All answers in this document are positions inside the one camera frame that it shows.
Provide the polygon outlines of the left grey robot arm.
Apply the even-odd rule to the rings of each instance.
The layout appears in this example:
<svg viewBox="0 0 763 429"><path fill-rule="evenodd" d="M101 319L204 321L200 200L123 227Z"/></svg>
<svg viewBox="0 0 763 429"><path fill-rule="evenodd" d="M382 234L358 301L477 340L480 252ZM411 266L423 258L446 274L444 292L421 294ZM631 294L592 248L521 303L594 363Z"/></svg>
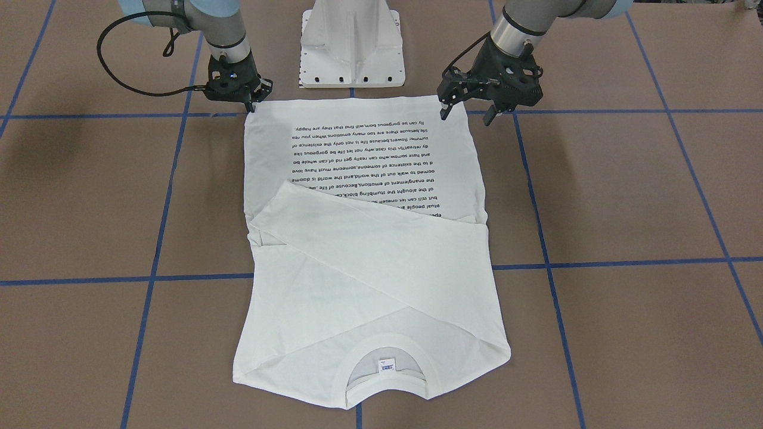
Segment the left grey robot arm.
<svg viewBox="0 0 763 429"><path fill-rule="evenodd" d="M499 114L522 105L535 106L543 92L543 70L532 52L554 21L561 18L602 19L625 13L632 1L507 1L490 32L458 54L442 71L437 96L441 119L463 101L492 103L485 126Z"/></svg>

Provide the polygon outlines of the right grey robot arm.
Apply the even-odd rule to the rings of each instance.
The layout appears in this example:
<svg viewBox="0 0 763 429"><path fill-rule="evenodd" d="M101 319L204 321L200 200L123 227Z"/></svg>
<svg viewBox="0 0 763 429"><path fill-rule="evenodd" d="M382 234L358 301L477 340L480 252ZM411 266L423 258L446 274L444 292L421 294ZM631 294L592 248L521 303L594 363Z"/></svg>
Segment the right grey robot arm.
<svg viewBox="0 0 763 429"><path fill-rule="evenodd" d="M170 30L163 56L176 39L201 32L210 49L207 82L188 85L208 100L228 101L254 112L272 92L259 73L238 1L121 1L123 17ZM385 1L316 1L302 14L300 85L307 89L393 88L404 84L399 13Z"/></svg>

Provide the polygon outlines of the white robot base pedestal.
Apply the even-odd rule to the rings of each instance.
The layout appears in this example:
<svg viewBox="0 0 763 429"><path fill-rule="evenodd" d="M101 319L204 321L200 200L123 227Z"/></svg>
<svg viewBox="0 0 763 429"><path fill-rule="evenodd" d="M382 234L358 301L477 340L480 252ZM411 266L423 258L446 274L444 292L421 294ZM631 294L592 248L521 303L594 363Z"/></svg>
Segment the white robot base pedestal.
<svg viewBox="0 0 763 429"><path fill-rule="evenodd" d="M316 1L302 14L305 89L404 85L400 16L385 1Z"/></svg>

